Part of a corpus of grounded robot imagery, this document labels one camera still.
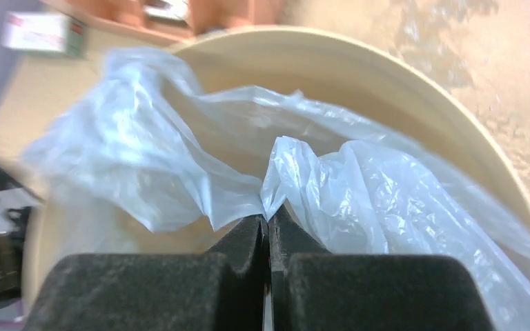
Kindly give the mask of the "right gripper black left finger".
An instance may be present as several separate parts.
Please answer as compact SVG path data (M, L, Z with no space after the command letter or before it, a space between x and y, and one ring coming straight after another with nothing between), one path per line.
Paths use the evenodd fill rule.
M261 330L264 218L201 254L75 254L49 272L26 330Z

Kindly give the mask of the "light blue plastic trash bag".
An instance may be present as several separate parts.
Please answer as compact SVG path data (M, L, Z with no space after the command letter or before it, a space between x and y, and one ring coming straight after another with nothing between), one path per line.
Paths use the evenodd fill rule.
M348 108L245 85L209 92L188 61L122 48L23 161L50 186L60 257L170 252L287 206L339 254L448 255L498 330L530 330L530 232L418 142Z

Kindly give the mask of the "beige plastic trash bin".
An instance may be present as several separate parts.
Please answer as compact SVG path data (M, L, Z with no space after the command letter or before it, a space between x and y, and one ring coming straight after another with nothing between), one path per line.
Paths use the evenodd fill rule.
M80 61L68 80L98 86L112 71L144 69L207 153L258 179L279 135L317 154L349 139L412 154L530 282L530 201L508 159L455 99L403 63L297 28L219 32L169 50L115 48L99 63L93 75Z

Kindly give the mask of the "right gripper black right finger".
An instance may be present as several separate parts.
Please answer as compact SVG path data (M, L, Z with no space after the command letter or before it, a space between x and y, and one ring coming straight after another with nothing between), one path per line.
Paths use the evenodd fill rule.
M332 254L280 208L268 222L269 330L492 330L468 270L425 254Z

